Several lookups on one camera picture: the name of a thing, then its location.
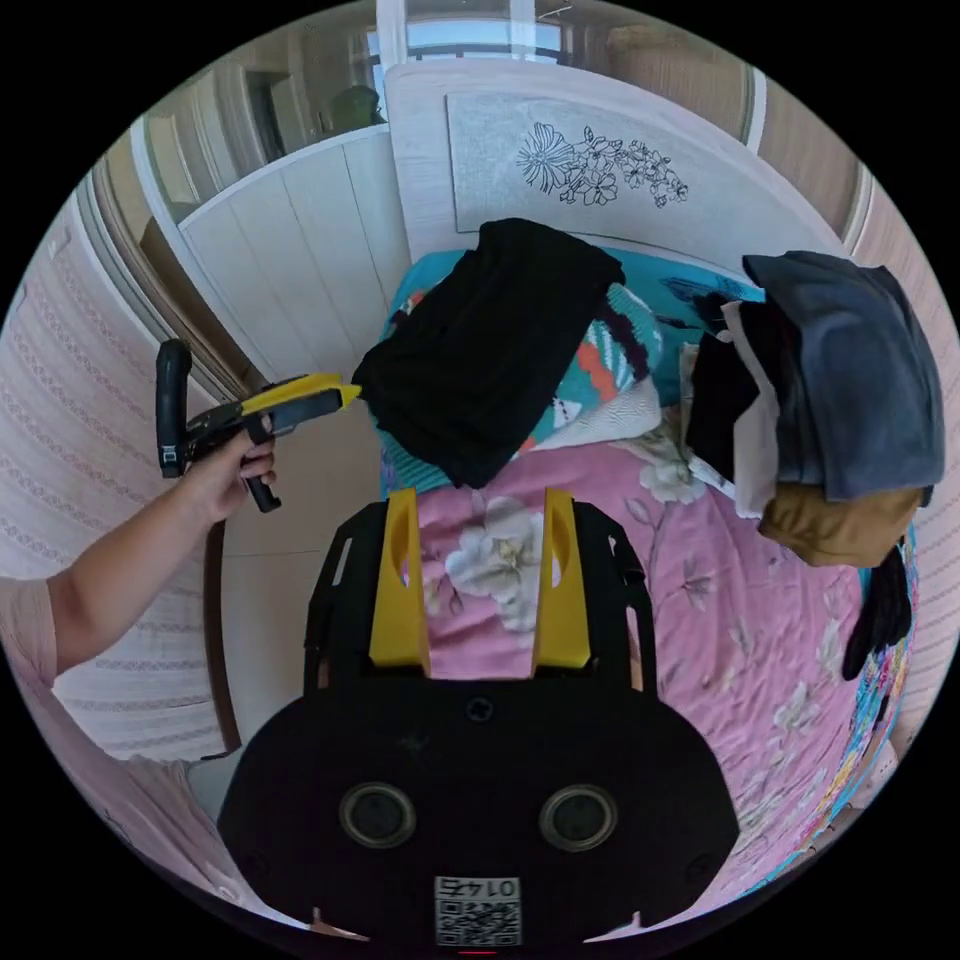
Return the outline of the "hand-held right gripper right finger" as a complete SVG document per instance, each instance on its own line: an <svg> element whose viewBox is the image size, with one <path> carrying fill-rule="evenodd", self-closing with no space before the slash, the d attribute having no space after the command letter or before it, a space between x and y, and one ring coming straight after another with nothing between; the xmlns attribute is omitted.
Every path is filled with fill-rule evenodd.
<svg viewBox="0 0 960 960"><path fill-rule="evenodd" d="M534 668L584 668L590 641L574 500L545 490Z"/></svg>

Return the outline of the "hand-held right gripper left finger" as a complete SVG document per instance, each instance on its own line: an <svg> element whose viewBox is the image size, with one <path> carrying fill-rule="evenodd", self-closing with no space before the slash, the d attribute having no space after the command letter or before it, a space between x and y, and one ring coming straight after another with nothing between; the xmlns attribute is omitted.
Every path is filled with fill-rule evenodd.
<svg viewBox="0 0 960 960"><path fill-rule="evenodd" d="M416 491L390 494L368 647L378 669L430 667L419 533Z"/></svg>

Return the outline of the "person's left hand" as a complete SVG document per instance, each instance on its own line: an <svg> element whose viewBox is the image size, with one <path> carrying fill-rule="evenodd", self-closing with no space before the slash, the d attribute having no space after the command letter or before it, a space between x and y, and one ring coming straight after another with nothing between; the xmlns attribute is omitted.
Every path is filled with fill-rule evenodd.
<svg viewBox="0 0 960 960"><path fill-rule="evenodd" d="M225 521L243 504L248 481L269 486L276 479L274 447L273 437L255 444L247 431L241 431L194 463L178 485L194 518L207 526Z"/></svg>

